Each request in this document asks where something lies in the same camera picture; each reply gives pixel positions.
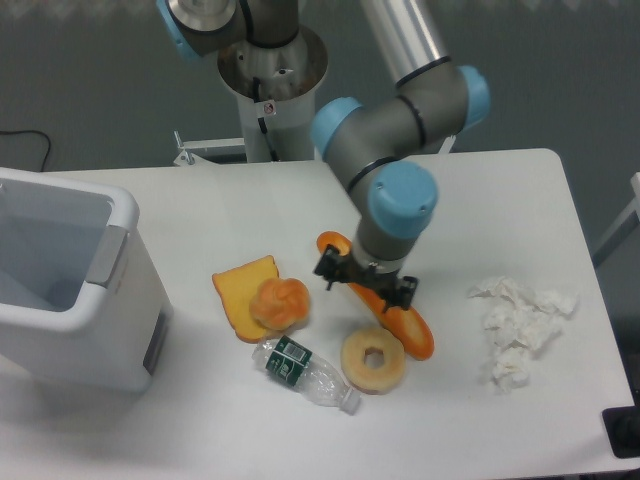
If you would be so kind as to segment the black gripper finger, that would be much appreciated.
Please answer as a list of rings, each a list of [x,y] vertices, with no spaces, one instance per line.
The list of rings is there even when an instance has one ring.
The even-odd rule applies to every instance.
[[[413,276],[396,277],[388,282],[382,289],[383,312],[395,307],[409,310],[418,285],[419,280]]]
[[[335,245],[328,244],[313,273],[322,277],[326,282],[326,291],[330,291],[335,283],[348,284],[352,282],[351,254],[342,253]]]

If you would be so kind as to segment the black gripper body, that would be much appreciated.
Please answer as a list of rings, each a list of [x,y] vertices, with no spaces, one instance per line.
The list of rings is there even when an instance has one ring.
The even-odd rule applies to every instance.
[[[362,266],[355,257],[346,255],[346,282],[374,291],[383,300],[395,300],[398,296],[399,269],[389,270],[379,266]]]

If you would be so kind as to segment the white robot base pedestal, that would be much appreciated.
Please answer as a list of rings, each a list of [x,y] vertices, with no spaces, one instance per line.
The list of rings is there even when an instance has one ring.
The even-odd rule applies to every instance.
[[[238,100],[250,162],[297,161],[318,152],[338,166],[376,164],[411,155],[465,124],[466,82],[448,56],[402,75],[396,96],[373,110],[352,98],[317,110],[328,54],[296,18],[256,22],[239,10],[216,29],[193,29],[176,18],[168,29],[188,55],[217,53],[220,76]]]

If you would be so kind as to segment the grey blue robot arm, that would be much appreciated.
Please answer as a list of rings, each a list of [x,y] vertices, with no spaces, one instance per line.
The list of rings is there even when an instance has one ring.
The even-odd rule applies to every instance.
[[[438,200],[433,177],[410,156],[478,124],[490,109],[484,77],[451,61],[427,4],[362,3],[396,88],[373,109],[346,97],[316,107],[328,54],[300,22],[295,1],[161,1],[157,8],[183,56],[216,55],[237,101],[247,160],[319,156],[358,210],[351,250],[325,247],[316,274],[371,289],[385,308],[408,309],[418,282],[401,270]]]

